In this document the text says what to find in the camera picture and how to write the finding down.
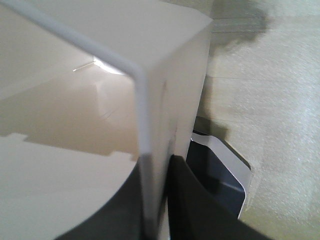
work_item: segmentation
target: white surface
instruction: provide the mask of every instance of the white surface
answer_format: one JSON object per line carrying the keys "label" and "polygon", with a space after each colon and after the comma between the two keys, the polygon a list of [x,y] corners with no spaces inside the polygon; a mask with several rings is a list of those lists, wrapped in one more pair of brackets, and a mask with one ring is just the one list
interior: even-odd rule
{"label": "white surface", "polygon": [[0,238],[51,240],[120,188],[138,158],[134,83],[0,6]]}
{"label": "white surface", "polygon": [[211,19],[155,0],[0,2],[135,81],[143,207],[154,234],[169,157],[187,155]]}
{"label": "white surface", "polygon": [[124,183],[132,155],[84,153],[0,137],[0,235],[52,240],[95,213]]}

